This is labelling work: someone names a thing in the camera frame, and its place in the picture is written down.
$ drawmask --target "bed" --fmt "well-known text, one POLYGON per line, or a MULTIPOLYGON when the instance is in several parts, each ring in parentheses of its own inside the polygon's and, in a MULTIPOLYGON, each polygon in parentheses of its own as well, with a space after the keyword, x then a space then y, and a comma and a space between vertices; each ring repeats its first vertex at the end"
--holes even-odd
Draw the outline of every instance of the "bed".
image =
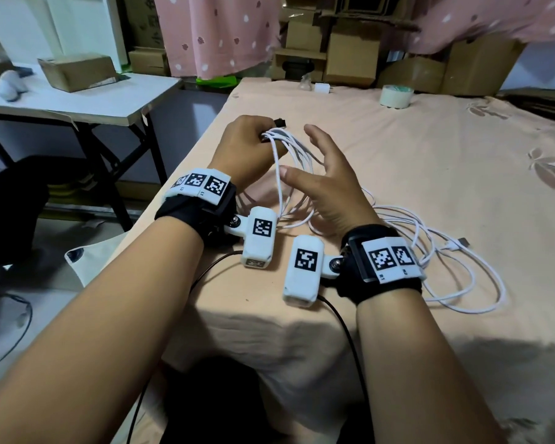
MULTIPOLYGON (((415 95, 409 108, 394 110, 379 105, 379 90, 340 87, 324 95, 297 86, 244 79, 114 255, 153 221, 164 191, 179 176, 209 163, 237 116, 284 118, 288 130, 320 155, 302 130, 316 124, 332 135, 379 204, 410 208, 429 226, 467 238, 499 272, 508 297, 497 310, 467 315, 433 304, 432 313, 496 417, 555 418, 555 122, 496 99, 415 95)), ((277 205, 272 172, 247 193, 259 204, 277 205)), ((231 356, 258 371, 291 418, 325 431, 361 393, 333 313, 282 300, 292 240, 309 233, 306 225, 279 231, 266 270, 244 268, 237 257, 212 269, 163 359, 185 370, 203 356, 231 356)), ((337 254, 336 240, 324 241, 326 253, 337 254)), ((217 256, 206 251, 200 270, 217 256)), ((426 272, 442 293, 467 281, 466 272, 447 261, 433 261, 426 272)), ((476 289, 458 305, 495 301, 495 286, 479 268, 476 274, 476 289)), ((355 306, 333 289, 322 294, 354 334, 355 306)))

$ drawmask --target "white table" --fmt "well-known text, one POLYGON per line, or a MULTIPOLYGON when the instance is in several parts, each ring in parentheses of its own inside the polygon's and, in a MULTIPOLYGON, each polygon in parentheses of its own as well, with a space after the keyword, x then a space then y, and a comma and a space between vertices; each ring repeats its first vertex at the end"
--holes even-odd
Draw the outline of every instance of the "white table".
MULTIPOLYGON (((67 93, 50 86, 41 67, 32 67, 34 75, 23 80, 29 92, 15 102, 0 98, 0 120, 50 125, 71 126, 91 165, 96 182, 111 204, 124 230, 132 221, 115 187, 118 180, 148 150, 158 173, 160 183, 167 180, 158 141, 150 118, 150 111, 174 88, 180 79, 147 74, 128 73, 126 80, 106 86, 67 93), (142 123, 144 132, 138 127, 142 123), (140 145, 120 161, 92 130, 100 124, 129 127, 140 139, 140 145), (111 164, 107 169, 102 158, 111 164)), ((9 166, 14 162, 0 144, 0 160, 9 166)))

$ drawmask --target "wall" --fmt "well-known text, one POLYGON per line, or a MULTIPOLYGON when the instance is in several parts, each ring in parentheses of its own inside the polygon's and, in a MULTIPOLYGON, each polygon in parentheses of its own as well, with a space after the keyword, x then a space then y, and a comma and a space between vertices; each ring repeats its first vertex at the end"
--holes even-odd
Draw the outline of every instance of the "wall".
MULTIPOLYGON (((226 102, 227 96, 217 93, 177 90, 152 111, 152 121, 170 174, 226 102)), ((124 158, 139 145, 137 137, 121 126, 102 125, 95 135, 119 158, 124 158)), ((31 154, 83 157, 71 128, 0 121, 0 142, 14 160, 31 154)), ((150 153, 146 153, 122 177, 124 180, 159 182, 150 153)))
POLYGON ((555 44, 528 44, 502 86, 519 87, 555 88, 555 44))

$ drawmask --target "packing tape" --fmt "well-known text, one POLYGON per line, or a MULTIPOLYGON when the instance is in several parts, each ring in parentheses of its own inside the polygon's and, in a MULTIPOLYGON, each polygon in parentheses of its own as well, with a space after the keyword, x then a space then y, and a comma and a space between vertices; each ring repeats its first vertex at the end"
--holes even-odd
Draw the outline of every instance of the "packing tape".
POLYGON ((409 102, 413 96, 413 89, 405 86, 386 85, 380 94, 380 104, 385 107, 395 109, 405 109, 409 107, 409 102))

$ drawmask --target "white usb cable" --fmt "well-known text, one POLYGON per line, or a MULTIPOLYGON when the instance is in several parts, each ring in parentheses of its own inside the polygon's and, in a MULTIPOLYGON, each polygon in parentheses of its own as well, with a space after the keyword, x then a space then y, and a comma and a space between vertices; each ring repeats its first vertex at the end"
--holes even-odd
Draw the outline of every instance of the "white usb cable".
MULTIPOLYGON (((276 171, 276 181, 277 181, 277 193, 279 196, 279 214, 277 216, 279 220, 291 220, 292 215, 300 210, 307 202, 311 202, 307 195, 303 195, 302 199, 292 208, 288 209, 290 201, 292 199, 292 194, 294 189, 290 189, 286 201, 283 201, 282 195, 282 181, 279 177, 279 156, 278 156, 278 149, 276 147, 276 140, 280 140, 283 145, 288 150, 288 153, 292 156, 292 160, 297 168, 302 169, 303 171, 307 171, 309 173, 313 173, 312 170, 312 160, 314 159, 317 163, 324 166, 323 162, 318 160, 316 156, 314 156, 309 149, 307 149, 303 143, 297 140, 292 134, 285 131, 281 128, 273 128, 268 130, 266 133, 262 134, 262 137, 269 139, 273 149, 273 157, 275 160, 275 171, 276 171)), ((398 230, 400 234, 405 236, 407 239, 411 241, 411 247, 415 250, 415 248, 419 249, 423 256, 419 260, 419 265, 425 269, 427 268, 428 264, 430 263, 431 258, 435 254, 442 255, 444 257, 448 257, 454 261, 457 261, 463 268, 467 270, 471 277, 471 283, 469 283, 466 288, 463 288, 460 291, 455 293, 451 293, 444 296, 438 296, 429 286, 427 281, 424 281, 424 287, 427 291, 429 291, 431 298, 424 298, 427 302, 439 302, 440 304, 450 308, 451 310, 458 311, 460 313, 470 313, 470 314, 479 314, 479 313, 487 313, 489 311, 495 310, 499 305, 505 302, 506 298, 506 289, 504 282, 500 275, 497 273, 495 269, 491 267, 489 263, 487 263, 483 258, 479 255, 474 253, 472 250, 468 249, 466 246, 463 246, 459 240, 450 237, 449 235, 441 232, 439 230, 433 229, 431 227, 426 226, 426 224, 422 221, 422 219, 413 211, 409 209, 405 209, 403 207, 398 207, 394 205, 376 205, 376 200, 374 195, 362 187, 362 190, 367 193, 371 199, 372 207, 377 211, 378 215, 385 221, 385 223, 389 224, 390 226, 394 227, 398 230), (413 232, 413 236, 407 232, 407 225, 413 225, 415 231, 413 232), (425 236, 429 240, 429 244, 422 244, 419 240, 420 231, 423 231, 425 236), (434 239, 435 236, 442 238, 445 243, 443 246, 439 246, 434 239), (452 299, 459 298, 461 296, 466 295, 467 293, 471 292, 475 285, 476 285, 476 276, 475 272, 466 265, 466 263, 457 257, 451 255, 450 252, 460 251, 470 257, 473 261, 475 261, 479 266, 485 271, 485 273, 489 276, 492 282, 495 284, 495 287, 498 291, 498 297, 490 306, 478 309, 467 309, 467 308, 460 308, 458 306, 454 306, 450 303, 452 299)), ((281 224, 278 225, 278 228, 293 228, 298 227, 302 224, 308 223, 309 228, 318 235, 321 235, 319 231, 317 231, 311 224, 311 218, 315 214, 315 209, 312 205, 310 205, 310 213, 304 218, 304 220, 299 221, 293 224, 281 224)))

